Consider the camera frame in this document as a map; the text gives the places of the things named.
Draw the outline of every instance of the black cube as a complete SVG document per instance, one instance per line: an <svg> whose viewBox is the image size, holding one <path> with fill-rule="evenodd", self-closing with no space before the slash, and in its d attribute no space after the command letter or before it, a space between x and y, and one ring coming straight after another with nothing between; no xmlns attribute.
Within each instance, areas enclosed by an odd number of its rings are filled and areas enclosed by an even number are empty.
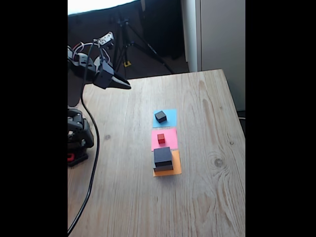
<svg viewBox="0 0 316 237"><path fill-rule="evenodd" d="M159 123L167 120L167 115L163 111L156 113L155 117Z"/></svg>

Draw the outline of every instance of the wood knot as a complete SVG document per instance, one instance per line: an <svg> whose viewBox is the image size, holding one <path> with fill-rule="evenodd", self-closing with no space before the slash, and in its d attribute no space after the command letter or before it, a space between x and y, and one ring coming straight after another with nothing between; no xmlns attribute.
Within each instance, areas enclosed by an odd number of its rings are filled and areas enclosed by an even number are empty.
<svg viewBox="0 0 316 237"><path fill-rule="evenodd" d="M221 167L223 165L223 161L221 159L216 159L214 163L216 167Z"/></svg>

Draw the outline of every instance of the colored paper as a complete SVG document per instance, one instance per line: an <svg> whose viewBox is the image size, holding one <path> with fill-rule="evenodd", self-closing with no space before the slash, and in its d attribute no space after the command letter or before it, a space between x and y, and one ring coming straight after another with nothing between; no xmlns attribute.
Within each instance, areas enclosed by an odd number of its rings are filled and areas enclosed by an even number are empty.
<svg viewBox="0 0 316 237"><path fill-rule="evenodd" d="M177 110L162 110L167 116L167 121L163 121L159 123L156 120L155 114L160 111L161 110L154 111L153 127L176 127L177 126Z"/></svg>
<svg viewBox="0 0 316 237"><path fill-rule="evenodd" d="M157 176L181 174L182 171L181 171L181 162L180 162L179 150L172 151L172 166L173 166L173 170L153 172L153 176L157 177Z"/></svg>
<svg viewBox="0 0 316 237"><path fill-rule="evenodd" d="M159 144L158 134L164 135L164 143ZM160 129L152 131L152 151L157 148L170 147L170 149L178 149L178 137L176 128Z"/></svg>

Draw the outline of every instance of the red cube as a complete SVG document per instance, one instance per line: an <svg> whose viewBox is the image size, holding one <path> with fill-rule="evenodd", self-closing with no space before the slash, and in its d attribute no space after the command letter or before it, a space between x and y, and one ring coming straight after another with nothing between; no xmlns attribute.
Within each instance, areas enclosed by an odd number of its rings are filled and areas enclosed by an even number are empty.
<svg viewBox="0 0 316 237"><path fill-rule="evenodd" d="M165 143L163 134L158 134L157 137L158 137L159 144Z"/></svg>

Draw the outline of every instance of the large black block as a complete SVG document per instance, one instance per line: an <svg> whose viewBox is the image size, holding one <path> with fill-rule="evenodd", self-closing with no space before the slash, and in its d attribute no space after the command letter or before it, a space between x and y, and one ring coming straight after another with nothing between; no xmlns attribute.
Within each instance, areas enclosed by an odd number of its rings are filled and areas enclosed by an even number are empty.
<svg viewBox="0 0 316 237"><path fill-rule="evenodd" d="M154 149L154 170L171 170L172 166L172 153L170 147Z"/></svg>

